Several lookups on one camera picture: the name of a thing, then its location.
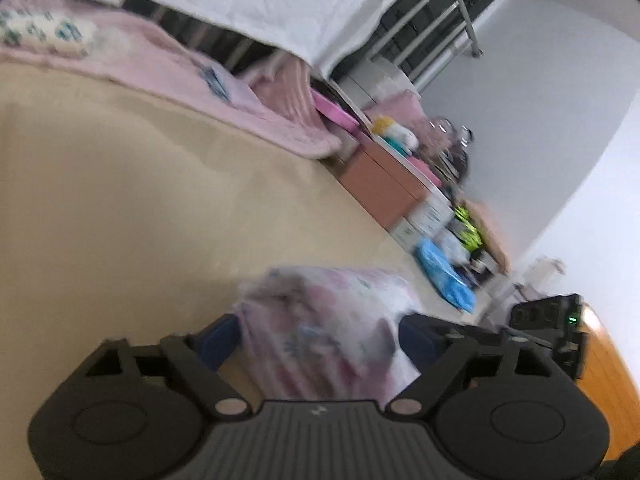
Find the green floral small pillow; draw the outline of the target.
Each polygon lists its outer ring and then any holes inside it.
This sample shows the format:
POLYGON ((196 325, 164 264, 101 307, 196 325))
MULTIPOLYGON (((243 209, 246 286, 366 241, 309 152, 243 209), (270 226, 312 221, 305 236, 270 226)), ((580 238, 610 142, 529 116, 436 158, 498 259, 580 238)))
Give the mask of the green floral small pillow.
POLYGON ((91 50, 97 33, 93 22, 52 11, 1 11, 1 44, 6 47, 82 58, 91 50))

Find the yellow white plush toy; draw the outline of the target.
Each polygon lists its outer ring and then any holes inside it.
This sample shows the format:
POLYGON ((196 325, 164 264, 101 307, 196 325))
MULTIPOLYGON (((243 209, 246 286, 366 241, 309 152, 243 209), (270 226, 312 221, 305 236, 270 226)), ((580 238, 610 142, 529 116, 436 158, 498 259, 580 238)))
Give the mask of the yellow white plush toy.
POLYGON ((373 119, 371 131, 384 139, 392 148, 404 156, 411 156, 420 143, 416 135, 408 128, 395 122, 388 116, 373 119))

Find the neon yellow green item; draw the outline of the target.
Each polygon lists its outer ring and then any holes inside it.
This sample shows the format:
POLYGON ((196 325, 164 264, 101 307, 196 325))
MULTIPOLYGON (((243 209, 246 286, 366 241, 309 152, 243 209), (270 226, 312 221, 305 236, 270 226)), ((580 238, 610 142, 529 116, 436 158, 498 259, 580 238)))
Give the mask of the neon yellow green item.
POLYGON ((474 226, 469 211, 464 207, 454 208, 454 218, 449 229, 468 252, 474 252, 484 246, 480 231, 474 226))

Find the pink blanket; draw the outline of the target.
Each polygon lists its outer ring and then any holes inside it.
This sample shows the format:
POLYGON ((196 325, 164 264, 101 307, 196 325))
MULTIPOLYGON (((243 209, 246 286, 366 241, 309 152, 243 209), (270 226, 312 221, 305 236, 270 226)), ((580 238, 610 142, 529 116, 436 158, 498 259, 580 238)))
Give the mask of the pink blanket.
POLYGON ((2 10, 52 11, 98 26, 82 58, 1 45, 1 57, 104 79, 159 96, 253 133, 309 159, 336 153, 341 141, 323 125, 311 96, 310 68, 276 52, 234 76, 183 47, 160 26, 124 11, 73 0, 1 0, 2 10))

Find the brown cardboard box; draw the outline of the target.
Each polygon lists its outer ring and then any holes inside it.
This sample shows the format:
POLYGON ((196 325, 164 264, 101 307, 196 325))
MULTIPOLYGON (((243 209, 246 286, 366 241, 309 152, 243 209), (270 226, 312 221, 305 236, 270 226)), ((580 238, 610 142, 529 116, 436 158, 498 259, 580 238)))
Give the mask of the brown cardboard box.
POLYGON ((431 194, 402 162, 374 141, 356 149, 338 180, 386 231, 431 194))

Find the magenta pink flat box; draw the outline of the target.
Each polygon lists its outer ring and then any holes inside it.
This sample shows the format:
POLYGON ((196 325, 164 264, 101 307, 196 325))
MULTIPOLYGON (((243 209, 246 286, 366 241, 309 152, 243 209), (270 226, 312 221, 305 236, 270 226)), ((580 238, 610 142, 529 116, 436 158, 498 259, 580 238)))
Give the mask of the magenta pink flat box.
POLYGON ((311 90, 311 96, 314 100, 314 107, 329 122, 333 122, 350 133, 356 133, 360 129, 360 123, 346 110, 343 110, 338 104, 329 100, 316 90, 311 90))

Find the white printed carton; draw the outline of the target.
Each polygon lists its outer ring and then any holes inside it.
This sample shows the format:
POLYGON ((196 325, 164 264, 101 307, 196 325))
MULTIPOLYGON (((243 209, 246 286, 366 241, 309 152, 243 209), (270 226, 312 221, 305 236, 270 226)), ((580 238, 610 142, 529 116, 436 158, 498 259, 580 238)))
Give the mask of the white printed carton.
POLYGON ((453 216, 450 200, 442 194, 431 194, 395 224, 390 236, 406 252, 412 252, 421 240, 432 240, 445 229, 453 216))

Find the metal window railing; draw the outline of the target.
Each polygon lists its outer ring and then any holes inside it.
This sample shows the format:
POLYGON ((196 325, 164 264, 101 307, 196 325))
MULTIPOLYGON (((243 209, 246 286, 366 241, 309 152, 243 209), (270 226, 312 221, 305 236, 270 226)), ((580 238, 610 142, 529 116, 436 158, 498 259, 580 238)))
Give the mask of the metal window railing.
POLYGON ((364 61, 384 60, 417 84, 445 54, 483 50, 472 19, 472 0, 397 0, 381 18, 370 39, 341 62, 345 75, 364 61))

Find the blue plastic bag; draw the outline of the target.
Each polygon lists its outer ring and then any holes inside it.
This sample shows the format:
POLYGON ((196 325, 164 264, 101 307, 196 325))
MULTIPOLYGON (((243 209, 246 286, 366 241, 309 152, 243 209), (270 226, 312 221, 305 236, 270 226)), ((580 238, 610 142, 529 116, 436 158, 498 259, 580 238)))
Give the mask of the blue plastic bag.
POLYGON ((444 253, 428 238, 420 240, 414 248, 414 258, 423 273, 448 304, 466 313, 473 313, 476 298, 444 253))

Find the floral pink white garment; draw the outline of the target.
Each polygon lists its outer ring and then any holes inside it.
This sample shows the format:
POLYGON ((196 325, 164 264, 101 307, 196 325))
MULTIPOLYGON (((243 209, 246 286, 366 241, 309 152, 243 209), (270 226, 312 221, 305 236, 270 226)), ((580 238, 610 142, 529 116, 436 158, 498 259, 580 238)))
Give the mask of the floral pink white garment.
POLYGON ((244 362, 266 398, 381 405, 419 376, 400 348, 399 322, 421 310, 396 274, 321 266, 272 269, 233 307, 244 362))

